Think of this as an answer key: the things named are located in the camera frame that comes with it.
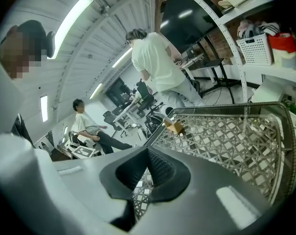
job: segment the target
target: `metal mesh basket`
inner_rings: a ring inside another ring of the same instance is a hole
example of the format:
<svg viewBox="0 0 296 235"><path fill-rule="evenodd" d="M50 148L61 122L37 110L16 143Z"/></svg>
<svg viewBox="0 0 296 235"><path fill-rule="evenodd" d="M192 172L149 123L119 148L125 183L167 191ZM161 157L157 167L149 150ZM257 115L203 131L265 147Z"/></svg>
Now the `metal mesh basket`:
<svg viewBox="0 0 296 235"><path fill-rule="evenodd" d="M178 108L170 117L184 127L183 132L176 135L160 126L147 145L218 163L257 187L270 203L291 193L296 138L289 112L281 103ZM144 194L145 189L151 190L153 185L148 175L143 175L143 183L137 187L144 196L151 192ZM134 201L139 207L136 193ZM144 211L136 210L139 216Z"/></svg>

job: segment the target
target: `white shelf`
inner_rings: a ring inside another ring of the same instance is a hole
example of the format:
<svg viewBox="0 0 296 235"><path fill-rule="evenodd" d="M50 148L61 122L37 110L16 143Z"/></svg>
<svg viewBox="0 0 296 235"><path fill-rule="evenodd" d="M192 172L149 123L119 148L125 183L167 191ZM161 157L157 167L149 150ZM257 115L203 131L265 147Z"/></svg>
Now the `white shelf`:
<svg viewBox="0 0 296 235"><path fill-rule="evenodd" d="M274 0L247 0L244 3L240 4L233 10L229 11L227 14L223 15L220 18L221 24L226 24L227 22L239 17L242 14L249 12L252 9L255 9L261 5L267 4Z"/></svg>
<svg viewBox="0 0 296 235"><path fill-rule="evenodd" d="M263 75L275 76L296 83L296 70L289 68L277 67L275 64L271 66L248 65L245 64L241 68L244 72L257 72Z"/></svg>

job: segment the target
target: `television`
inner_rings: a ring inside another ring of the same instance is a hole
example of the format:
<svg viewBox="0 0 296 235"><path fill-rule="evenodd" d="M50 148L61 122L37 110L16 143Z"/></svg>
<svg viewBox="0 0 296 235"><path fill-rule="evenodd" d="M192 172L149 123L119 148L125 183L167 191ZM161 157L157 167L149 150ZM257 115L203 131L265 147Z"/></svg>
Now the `television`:
<svg viewBox="0 0 296 235"><path fill-rule="evenodd" d="M218 15L219 9L204 0ZM217 27L194 0L167 0L160 32L183 53Z"/></svg>

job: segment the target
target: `ceiling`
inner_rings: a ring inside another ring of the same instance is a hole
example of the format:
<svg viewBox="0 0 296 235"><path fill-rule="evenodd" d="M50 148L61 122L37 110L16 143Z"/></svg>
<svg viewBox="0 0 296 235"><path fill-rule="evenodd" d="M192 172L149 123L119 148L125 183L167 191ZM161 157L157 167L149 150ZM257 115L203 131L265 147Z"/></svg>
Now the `ceiling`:
<svg viewBox="0 0 296 235"><path fill-rule="evenodd" d="M78 0L18 0L0 28L0 40L13 25L38 20L46 32L57 31L61 22ZM108 5L107 14L99 8ZM55 60L42 67L30 68L17 79L16 85L25 96L20 110L29 132L47 132L57 122L73 113L72 102L86 102L98 86L107 88L129 64L112 68L129 48L127 31L142 28L151 31L154 22L154 0L94 0L69 30ZM40 97L48 95L49 119L43 123Z"/></svg>

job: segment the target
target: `fluorescent light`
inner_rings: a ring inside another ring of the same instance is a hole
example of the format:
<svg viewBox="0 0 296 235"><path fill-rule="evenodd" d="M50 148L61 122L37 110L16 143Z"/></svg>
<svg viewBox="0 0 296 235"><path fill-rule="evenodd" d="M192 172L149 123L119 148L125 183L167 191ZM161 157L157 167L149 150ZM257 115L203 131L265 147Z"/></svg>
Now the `fluorescent light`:
<svg viewBox="0 0 296 235"><path fill-rule="evenodd" d="M64 41L69 29L72 27L74 22L80 16L81 13L93 2L93 0L79 0L74 7L70 10L70 12L66 15L63 22L61 23L58 31L55 34L55 51L51 58L48 59L55 59L62 42Z"/></svg>
<svg viewBox="0 0 296 235"><path fill-rule="evenodd" d="M98 90L101 86L102 86L102 83L99 84L99 85L97 86L97 88L95 88L94 92L93 92L92 95L89 97L89 99L92 99L92 97L94 96L94 94L97 92L97 90Z"/></svg>
<svg viewBox="0 0 296 235"><path fill-rule="evenodd" d="M169 23L168 20L161 23L160 29L162 29L164 26L166 26Z"/></svg>
<svg viewBox="0 0 296 235"><path fill-rule="evenodd" d="M40 97L41 102L41 115L42 115L42 121L46 122L48 120L48 96L42 96Z"/></svg>
<svg viewBox="0 0 296 235"><path fill-rule="evenodd" d="M113 64L112 65L112 68L115 68L116 67L116 65L118 65L118 63L120 62L120 61L122 61L122 59L129 53L129 52L131 52L133 50L133 48L130 48L128 51L126 51L116 62L115 62L115 64Z"/></svg>
<svg viewBox="0 0 296 235"><path fill-rule="evenodd" d="M192 10L186 10L186 11L180 13L180 14L178 15L178 18L184 18L184 17L186 17L186 16L189 16L191 13L192 13Z"/></svg>

